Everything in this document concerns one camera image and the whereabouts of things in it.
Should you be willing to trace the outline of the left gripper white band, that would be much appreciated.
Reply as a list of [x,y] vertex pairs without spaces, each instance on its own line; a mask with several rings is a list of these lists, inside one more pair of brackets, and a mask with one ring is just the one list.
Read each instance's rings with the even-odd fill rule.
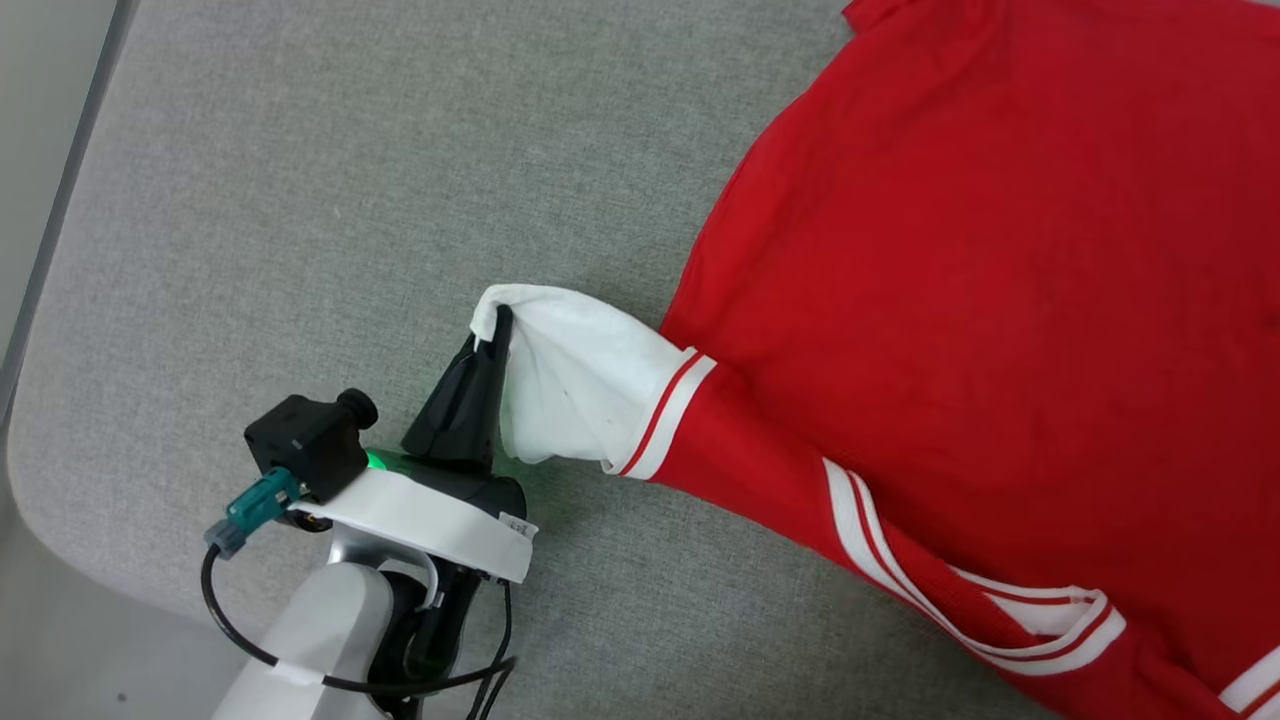
[[[401,447],[420,459],[461,459],[476,473],[492,471],[515,315],[497,305],[492,338],[470,334],[417,416]],[[536,528],[515,510],[481,509],[460,492],[477,489],[474,477],[413,466],[389,450],[369,451],[369,466],[335,498],[289,506],[332,524],[329,562],[379,569],[385,562],[435,574],[448,561],[490,578],[521,584],[532,560]]]

